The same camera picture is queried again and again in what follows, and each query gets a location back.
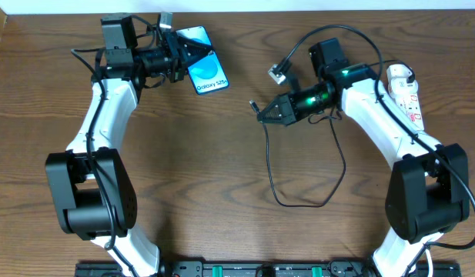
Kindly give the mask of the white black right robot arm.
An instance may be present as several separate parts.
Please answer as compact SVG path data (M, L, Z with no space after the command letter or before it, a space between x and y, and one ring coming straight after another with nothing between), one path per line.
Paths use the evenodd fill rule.
M309 50L319 81L301 88L283 59L269 75L290 90L257 114L263 125L292 125L326 109L350 117L380 150L391 170L385 201L390 229L363 267L365 276L408 276L421 256L475 212L467 154L442 145L421 123L415 92L396 93L380 81L381 64L353 65L332 38Z

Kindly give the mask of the blue Galaxy smartphone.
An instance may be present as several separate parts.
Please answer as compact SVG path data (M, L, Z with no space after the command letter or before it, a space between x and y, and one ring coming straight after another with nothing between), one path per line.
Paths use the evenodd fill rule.
M203 26L177 30L179 36L194 42L212 46L211 39ZM205 95L228 88L230 83L215 51L188 67L189 77L198 95Z

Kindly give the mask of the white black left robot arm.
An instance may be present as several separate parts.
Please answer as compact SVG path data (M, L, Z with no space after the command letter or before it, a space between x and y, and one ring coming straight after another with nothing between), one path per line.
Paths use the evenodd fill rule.
M91 72L92 101L75 138L52 153L45 172L63 232L104 248L124 276L165 273L159 248L138 225L135 189L120 156L131 114L148 78L158 85L178 82L214 52L202 26L173 30L171 15L148 25L151 41L139 46L136 15L102 17L104 45L96 48Z

